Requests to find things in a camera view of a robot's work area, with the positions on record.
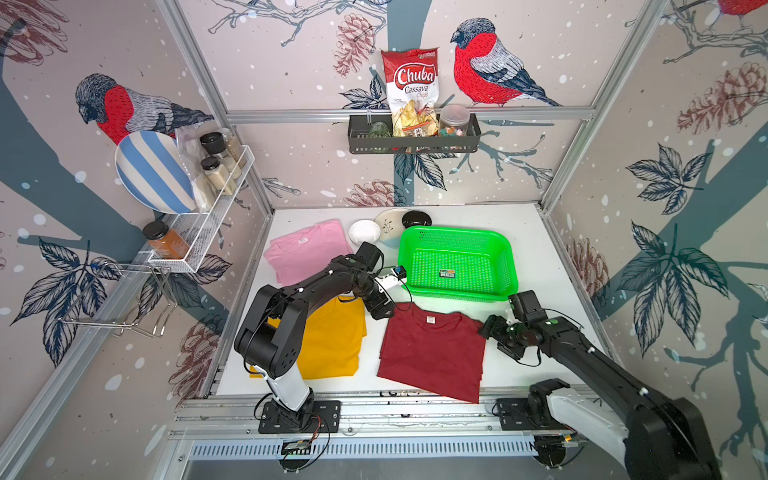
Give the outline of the cream blue plate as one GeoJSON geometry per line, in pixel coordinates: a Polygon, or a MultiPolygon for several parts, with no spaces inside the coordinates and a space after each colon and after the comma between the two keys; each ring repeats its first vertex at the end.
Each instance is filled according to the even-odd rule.
{"type": "Polygon", "coordinates": [[[379,243],[390,248],[399,247],[400,239],[406,227],[403,224],[403,217],[409,210],[405,208],[393,208],[381,212],[374,222],[380,227],[379,243]]]}

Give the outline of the blue striped plate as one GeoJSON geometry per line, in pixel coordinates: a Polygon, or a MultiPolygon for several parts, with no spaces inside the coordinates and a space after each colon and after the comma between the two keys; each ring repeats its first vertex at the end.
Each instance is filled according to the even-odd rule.
{"type": "Polygon", "coordinates": [[[118,178],[144,206],[165,214],[196,210],[190,179],[179,162],[176,141],[154,131],[138,131],[117,145],[118,178]]]}

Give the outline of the green plastic basket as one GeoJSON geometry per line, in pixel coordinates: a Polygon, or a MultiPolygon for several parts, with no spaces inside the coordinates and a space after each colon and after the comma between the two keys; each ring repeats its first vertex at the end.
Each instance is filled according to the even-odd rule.
{"type": "Polygon", "coordinates": [[[488,303],[519,291],[512,246],[493,231],[411,227],[400,238],[398,262],[418,296],[488,303]]]}

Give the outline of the Chuba cassava chips bag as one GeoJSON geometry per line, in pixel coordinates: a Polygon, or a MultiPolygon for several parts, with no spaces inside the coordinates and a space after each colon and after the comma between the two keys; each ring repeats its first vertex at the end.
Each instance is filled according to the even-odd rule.
{"type": "Polygon", "coordinates": [[[431,137],[438,133],[437,48],[382,51],[387,101],[394,137],[431,137]]]}

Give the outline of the pink t-shirt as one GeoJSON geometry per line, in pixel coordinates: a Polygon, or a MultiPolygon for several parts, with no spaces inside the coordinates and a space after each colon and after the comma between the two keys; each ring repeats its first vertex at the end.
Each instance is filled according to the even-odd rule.
{"type": "Polygon", "coordinates": [[[352,254],[337,219],[318,223],[273,240],[264,258],[277,282],[289,286],[323,270],[337,256],[352,254]]]}

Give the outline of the green glass jar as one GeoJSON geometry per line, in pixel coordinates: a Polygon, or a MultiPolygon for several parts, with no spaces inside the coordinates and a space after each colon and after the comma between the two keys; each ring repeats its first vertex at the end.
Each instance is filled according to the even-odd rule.
{"type": "Polygon", "coordinates": [[[368,138],[391,138],[392,137],[392,130],[391,127],[382,121],[374,122],[370,125],[369,131],[367,133],[368,138]]]}

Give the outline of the yellow t-shirt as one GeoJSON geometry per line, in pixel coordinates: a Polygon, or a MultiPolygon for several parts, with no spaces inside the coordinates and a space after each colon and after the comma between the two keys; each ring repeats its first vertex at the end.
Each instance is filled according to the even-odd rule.
{"type": "Polygon", "coordinates": [[[297,365],[305,380],[353,376],[367,335],[365,307],[351,297],[335,298],[306,322],[297,365]]]}

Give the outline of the dark red t-shirt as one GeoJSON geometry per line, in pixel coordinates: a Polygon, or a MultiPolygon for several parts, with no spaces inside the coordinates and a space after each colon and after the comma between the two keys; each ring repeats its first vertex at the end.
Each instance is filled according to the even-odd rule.
{"type": "Polygon", "coordinates": [[[399,303],[387,322],[377,376],[477,404],[486,348],[482,326],[461,312],[399,303]]]}

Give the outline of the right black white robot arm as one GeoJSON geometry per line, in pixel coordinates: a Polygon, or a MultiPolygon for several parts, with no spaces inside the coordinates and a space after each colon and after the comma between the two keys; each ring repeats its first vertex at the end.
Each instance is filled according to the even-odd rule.
{"type": "Polygon", "coordinates": [[[568,428],[598,445],[632,479],[719,479],[704,418],[684,398],[671,399],[598,350],[566,315],[549,317],[533,291],[510,296],[514,318],[491,315],[479,330],[520,362],[527,350],[576,374],[598,400],[552,378],[524,399],[500,398],[492,409],[505,431],[568,428]]]}

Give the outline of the white bowl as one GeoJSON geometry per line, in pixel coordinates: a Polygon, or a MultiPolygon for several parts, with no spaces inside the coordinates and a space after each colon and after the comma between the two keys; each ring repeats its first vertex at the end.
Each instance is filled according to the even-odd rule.
{"type": "Polygon", "coordinates": [[[349,227],[348,236],[356,245],[365,242],[373,244],[381,237],[381,227],[373,220],[358,220],[349,227]]]}

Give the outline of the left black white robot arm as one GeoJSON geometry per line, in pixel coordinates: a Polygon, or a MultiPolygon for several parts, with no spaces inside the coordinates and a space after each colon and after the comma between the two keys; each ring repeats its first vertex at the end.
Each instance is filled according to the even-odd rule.
{"type": "Polygon", "coordinates": [[[243,365],[266,378],[274,401],[298,419],[308,416],[314,393],[296,365],[307,319],[341,294],[363,301],[375,320],[394,315],[396,304],[378,283],[383,267],[381,250],[364,242],[354,254],[337,256],[318,273],[287,287],[261,287],[242,321],[233,348],[243,365]]]}

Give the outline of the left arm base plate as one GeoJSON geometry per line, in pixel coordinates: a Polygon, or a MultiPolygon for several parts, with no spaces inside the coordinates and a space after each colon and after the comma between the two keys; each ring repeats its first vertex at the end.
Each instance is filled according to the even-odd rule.
{"type": "Polygon", "coordinates": [[[309,409],[292,411],[277,400],[268,400],[260,414],[260,434],[336,433],[341,417],[340,401],[314,401],[309,409]]]}

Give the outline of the black lid spice jar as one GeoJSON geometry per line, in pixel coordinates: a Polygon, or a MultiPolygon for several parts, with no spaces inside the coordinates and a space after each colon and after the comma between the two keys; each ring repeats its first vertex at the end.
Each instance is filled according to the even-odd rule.
{"type": "Polygon", "coordinates": [[[222,195],[234,196],[236,194],[236,185],[232,181],[230,172],[217,157],[206,157],[200,162],[200,165],[208,181],[222,195]]]}
{"type": "Polygon", "coordinates": [[[199,141],[203,149],[210,155],[216,157],[220,163],[227,169],[233,179],[238,179],[242,170],[238,163],[238,158],[230,151],[225,136],[219,132],[214,131],[202,135],[199,141]]]}

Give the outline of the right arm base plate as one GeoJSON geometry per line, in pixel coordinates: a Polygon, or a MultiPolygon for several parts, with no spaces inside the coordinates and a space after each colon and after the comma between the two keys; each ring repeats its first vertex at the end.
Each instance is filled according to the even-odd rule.
{"type": "Polygon", "coordinates": [[[532,431],[544,435],[574,434],[575,430],[553,418],[534,413],[524,398],[498,398],[491,413],[499,420],[502,431],[532,431]]]}

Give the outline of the black wall shelf basket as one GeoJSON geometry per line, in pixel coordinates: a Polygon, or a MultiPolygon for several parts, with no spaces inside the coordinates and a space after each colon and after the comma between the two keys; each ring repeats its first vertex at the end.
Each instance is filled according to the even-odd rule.
{"type": "Polygon", "coordinates": [[[426,154],[474,153],[479,148],[482,131],[476,116],[470,116],[466,136],[377,137],[369,130],[375,123],[384,123],[392,132],[389,114],[350,115],[347,127],[349,151],[353,154],[426,154]]]}

